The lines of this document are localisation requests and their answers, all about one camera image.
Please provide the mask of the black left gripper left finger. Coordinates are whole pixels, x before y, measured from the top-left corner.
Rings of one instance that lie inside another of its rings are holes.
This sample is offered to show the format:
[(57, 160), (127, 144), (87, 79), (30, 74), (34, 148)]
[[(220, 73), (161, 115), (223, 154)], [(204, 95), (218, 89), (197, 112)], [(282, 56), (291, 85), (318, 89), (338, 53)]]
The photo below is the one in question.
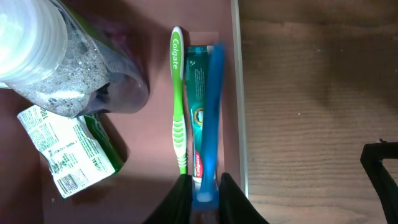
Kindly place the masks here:
[(193, 200), (192, 176), (182, 174), (144, 224), (188, 224)]

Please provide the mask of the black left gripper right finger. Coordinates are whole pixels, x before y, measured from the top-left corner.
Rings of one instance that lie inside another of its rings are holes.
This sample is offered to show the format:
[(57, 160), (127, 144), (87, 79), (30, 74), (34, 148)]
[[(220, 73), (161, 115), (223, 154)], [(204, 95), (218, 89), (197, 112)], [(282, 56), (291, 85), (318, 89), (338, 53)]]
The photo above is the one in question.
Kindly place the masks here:
[(269, 224), (227, 172), (221, 175), (219, 217), (221, 224)]

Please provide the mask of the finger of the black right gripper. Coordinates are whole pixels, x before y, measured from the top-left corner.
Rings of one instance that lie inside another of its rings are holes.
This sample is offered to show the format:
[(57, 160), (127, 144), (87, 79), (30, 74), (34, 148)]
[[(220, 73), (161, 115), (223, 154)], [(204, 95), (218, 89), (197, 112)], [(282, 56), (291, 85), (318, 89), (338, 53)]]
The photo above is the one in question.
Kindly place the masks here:
[(361, 164), (377, 192), (387, 223), (397, 224), (397, 184), (383, 166), (384, 159), (397, 159), (397, 142), (380, 139), (380, 143), (364, 145)]

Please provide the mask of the blue disposable razor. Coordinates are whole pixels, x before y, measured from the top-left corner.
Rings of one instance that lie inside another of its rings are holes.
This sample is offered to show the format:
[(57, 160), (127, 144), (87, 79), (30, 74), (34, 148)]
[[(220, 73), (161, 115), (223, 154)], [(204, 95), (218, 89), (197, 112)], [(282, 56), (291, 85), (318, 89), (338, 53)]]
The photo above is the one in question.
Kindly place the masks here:
[(218, 130), (220, 118), (221, 89), (224, 76), (225, 45), (214, 45), (205, 83), (205, 109), (201, 138), (203, 177), (201, 187), (195, 192), (194, 207), (200, 210), (215, 210), (219, 207), (216, 187), (218, 165)]

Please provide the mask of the green white labelled packet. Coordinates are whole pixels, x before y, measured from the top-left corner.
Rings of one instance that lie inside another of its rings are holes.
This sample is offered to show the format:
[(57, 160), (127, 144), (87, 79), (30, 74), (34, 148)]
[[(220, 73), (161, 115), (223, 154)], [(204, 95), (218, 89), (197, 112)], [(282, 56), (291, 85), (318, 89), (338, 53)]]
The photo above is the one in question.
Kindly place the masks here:
[(63, 198), (118, 173), (124, 165), (97, 114), (67, 118), (34, 105), (17, 118), (47, 161)]

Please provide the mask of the red green toothpaste tube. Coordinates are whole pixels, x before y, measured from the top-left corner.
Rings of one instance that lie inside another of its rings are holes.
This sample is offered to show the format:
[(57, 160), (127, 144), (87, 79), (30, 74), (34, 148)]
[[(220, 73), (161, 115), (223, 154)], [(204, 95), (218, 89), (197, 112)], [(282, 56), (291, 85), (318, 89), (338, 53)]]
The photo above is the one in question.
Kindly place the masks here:
[(193, 181), (196, 190), (201, 187), (203, 163), (201, 137), (205, 109), (205, 77), (208, 73), (212, 45), (190, 46), (185, 52), (185, 88), (193, 135)]

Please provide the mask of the green white toothbrush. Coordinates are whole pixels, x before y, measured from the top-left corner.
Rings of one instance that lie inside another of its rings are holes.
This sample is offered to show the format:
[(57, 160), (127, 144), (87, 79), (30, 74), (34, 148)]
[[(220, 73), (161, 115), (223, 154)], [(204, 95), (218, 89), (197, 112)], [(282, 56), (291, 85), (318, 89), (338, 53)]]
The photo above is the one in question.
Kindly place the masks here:
[(187, 174), (187, 131), (183, 106), (184, 41), (179, 26), (175, 26), (170, 37), (170, 71), (173, 85), (174, 114), (172, 142), (177, 156), (180, 174)]

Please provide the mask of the clear blue soap pump bottle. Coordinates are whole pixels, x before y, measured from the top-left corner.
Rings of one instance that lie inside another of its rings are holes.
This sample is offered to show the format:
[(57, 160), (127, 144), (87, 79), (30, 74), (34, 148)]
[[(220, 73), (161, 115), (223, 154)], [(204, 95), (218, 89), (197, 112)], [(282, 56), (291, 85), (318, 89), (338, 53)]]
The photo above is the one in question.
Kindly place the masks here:
[(1, 83), (69, 118), (136, 113), (149, 98), (126, 53), (63, 1), (1, 2)]

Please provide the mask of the white box with pink interior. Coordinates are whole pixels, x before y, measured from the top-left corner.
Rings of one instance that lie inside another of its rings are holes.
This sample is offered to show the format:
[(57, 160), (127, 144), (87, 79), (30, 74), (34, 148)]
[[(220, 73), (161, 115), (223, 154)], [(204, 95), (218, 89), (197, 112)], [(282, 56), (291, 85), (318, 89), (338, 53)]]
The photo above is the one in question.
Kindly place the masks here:
[(134, 114), (108, 113), (101, 122), (125, 161), (115, 175), (69, 198), (59, 194), (45, 159), (17, 115), (30, 103), (1, 90), (2, 223), (142, 223), (179, 175), (172, 145), (172, 28), (187, 45), (226, 46), (221, 100), (219, 171), (246, 185), (241, 153), (243, 74), (237, 1), (68, 1), (67, 5), (126, 50), (144, 72), (150, 97)]

